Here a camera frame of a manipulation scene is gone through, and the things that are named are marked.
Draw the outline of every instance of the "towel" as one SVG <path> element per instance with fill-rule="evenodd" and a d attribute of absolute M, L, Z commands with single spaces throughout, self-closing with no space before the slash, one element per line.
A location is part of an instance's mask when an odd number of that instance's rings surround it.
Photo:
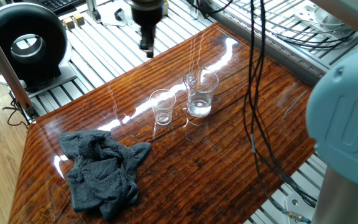
<path fill-rule="evenodd" d="M 99 208 L 109 221 L 121 205 L 137 201 L 136 169 L 150 143 L 126 147 L 108 131 L 91 130 L 61 134 L 59 144 L 67 158 L 74 159 L 67 181 L 75 212 Z"/>

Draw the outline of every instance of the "water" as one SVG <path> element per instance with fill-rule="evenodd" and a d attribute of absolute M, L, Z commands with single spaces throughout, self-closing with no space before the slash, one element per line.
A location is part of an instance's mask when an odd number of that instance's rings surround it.
<path fill-rule="evenodd" d="M 207 116 L 211 111 L 210 101 L 211 100 L 207 100 L 207 99 L 192 100 L 188 105 L 189 113 L 198 118 Z"/>
<path fill-rule="evenodd" d="M 155 113 L 155 122 L 159 125 L 167 125 L 172 120 L 172 114 L 166 111 L 158 111 Z"/>

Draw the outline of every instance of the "keyboard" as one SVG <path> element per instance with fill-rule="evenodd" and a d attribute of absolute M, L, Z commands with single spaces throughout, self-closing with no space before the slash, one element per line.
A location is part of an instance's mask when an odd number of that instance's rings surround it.
<path fill-rule="evenodd" d="M 55 14 L 61 14 L 74 8 L 74 5 L 85 2 L 85 0 L 37 0 L 47 6 Z"/>

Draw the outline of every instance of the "empty glass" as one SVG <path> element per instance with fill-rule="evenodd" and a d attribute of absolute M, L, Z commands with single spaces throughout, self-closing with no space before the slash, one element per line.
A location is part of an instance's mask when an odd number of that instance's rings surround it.
<path fill-rule="evenodd" d="M 219 84 L 218 76 L 206 69 L 193 70 L 183 77 L 187 87 L 189 114 L 202 118 L 211 111 L 212 97 Z"/>
<path fill-rule="evenodd" d="M 169 90 L 155 90 L 150 95 L 155 122 L 159 125 L 167 125 L 171 123 L 173 106 L 177 98 Z"/>

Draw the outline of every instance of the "wooden table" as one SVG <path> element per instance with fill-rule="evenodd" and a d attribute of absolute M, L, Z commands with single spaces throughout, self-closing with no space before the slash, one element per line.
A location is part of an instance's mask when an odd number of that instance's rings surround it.
<path fill-rule="evenodd" d="M 127 146 L 152 143 L 137 170 L 139 199 L 123 207 L 113 223 L 243 223 L 266 200 L 242 124 L 249 49 L 245 40 L 213 24 L 35 120 L 29 128 L 9 222 L 103 223 L 97 212 L 73 211 L 65 180 L 73 161 L 58 144 L 61 133 L 102 129 Z M 314 151 L 305 126 L 311 88 L 270 57 L 265 61 L 260 112 L 277 159 L 292 173 Z M 203 119 L 187 115 L 182 79 L 198 67 L 214 71 L 220 79 L 212 111 Z M 148 101 L 161 88 L 174 91 L 177 97 L 168 126 L 154 124 Z M 256 146 L 267 156 L 262 138 L 255 135 Z M 282 183 L 266 165 L 261 170 L 272 193 Z"/>

